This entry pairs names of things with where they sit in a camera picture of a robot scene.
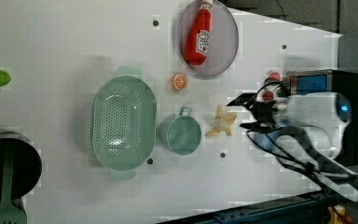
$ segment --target red object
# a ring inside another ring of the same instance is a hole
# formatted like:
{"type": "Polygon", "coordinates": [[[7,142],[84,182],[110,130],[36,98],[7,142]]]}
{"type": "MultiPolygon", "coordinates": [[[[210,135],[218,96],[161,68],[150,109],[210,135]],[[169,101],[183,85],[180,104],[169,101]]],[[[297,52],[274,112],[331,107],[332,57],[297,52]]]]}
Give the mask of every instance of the red object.
{"type": "Polygon", "coordinates": [[[266,78],[265,83],[280,82],[281,80],[282,80],[281,75],[277,72],[273,72],[266,78]]]}
{"type": "Polygon", "coordinates": [[[202,0],[202,4],[188,32],[185,46],[185,61],[191,65],[201,65],[206,60],[211,31],[213,0],[202,0]]]}
{"type": "Polygon", "coordinates": [[[274,92],[272,91],[266,91],[263,93],[263,100],[264,101],[271,101],[274,99],[274,92]]]}

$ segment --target white robot body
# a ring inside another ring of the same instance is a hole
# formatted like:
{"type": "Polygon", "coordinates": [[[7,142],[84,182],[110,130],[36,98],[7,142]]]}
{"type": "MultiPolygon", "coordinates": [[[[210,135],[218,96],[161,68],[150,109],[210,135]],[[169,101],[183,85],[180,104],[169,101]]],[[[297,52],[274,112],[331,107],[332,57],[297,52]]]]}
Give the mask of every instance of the white robot body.
{"type": "Polygon", "coordinates": [[[303,128],[312,145],[325,156],[334,159],[342,148],[342,137],[351,122],[350,102],[335,92],[316,92],[290,96],[278,106],[274,116],[280,123],[303,128]]]}

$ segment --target mug handle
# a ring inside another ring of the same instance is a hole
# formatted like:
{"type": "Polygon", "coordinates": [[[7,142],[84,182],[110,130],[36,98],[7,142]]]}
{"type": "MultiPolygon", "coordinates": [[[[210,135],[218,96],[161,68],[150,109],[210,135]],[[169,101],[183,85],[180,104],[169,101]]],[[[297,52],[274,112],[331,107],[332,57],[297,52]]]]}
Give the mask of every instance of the mug handle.
{"type": "Polygon", "coordinates": [[[187,106],[183,106],[180,108],[179,116],[191,116],[191,108],[187,106]]]}

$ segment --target yellow object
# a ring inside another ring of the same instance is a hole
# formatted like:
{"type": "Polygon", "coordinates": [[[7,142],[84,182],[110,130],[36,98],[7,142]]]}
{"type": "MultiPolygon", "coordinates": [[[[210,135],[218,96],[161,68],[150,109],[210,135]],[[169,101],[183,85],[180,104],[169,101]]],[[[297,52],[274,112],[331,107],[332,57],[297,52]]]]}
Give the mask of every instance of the yellow object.
{"type": "Polygon", "coordinates": [[[223,110],[222,106],[219,105],[217,107],[216,117],[214,120],[214,127],[210,131],[208,131],[205,136],[213,137],[221,133],[222,131],[225,131],[227,136],[231,136],[232,132],[230,127],[234,123],[236,118],[237,113],[223,110]]]}
{"type": "MultiPolygon", "coordinates": [[[[336,210],[338,211],[338,213],[342,216],[345,215],[345,207],[342,205],[337,205],[334,206],[336,208],[336,210]]],[[[331,214],[331,219],[328,222],[328,224],[344,224],[344,222],[340,222],[338,221],[338,215],[333,211],[333,209],[331,207],[328,207],[328,210],[330,211],[331,214]]]]}

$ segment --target green spatula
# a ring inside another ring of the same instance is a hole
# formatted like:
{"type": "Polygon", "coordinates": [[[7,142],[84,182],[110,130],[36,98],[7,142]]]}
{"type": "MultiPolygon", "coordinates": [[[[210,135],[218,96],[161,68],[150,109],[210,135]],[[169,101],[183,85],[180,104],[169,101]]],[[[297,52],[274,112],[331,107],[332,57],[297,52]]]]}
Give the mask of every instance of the green spatula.
{"type": "Polygon", "coordinates": [[[11,203],[11,184],[13,176],[13,149],[5,151],[2,199],[0,203],[0,224],[26,224],[27,215],[11,203]]]}

